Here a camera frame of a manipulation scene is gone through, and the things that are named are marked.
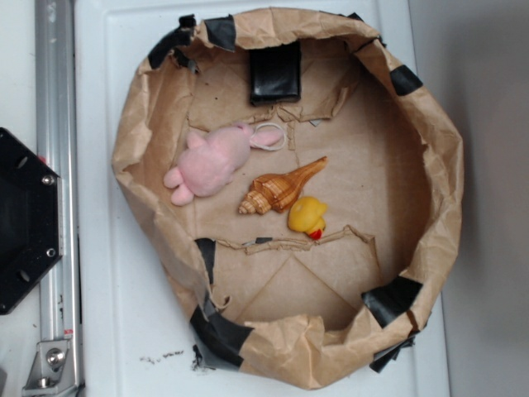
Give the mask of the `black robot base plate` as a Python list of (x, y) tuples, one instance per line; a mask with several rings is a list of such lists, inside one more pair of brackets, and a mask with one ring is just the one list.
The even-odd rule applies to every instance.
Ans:
[(8, 315), (61, 258), (60, 177), (1, 129), (1, 314)]

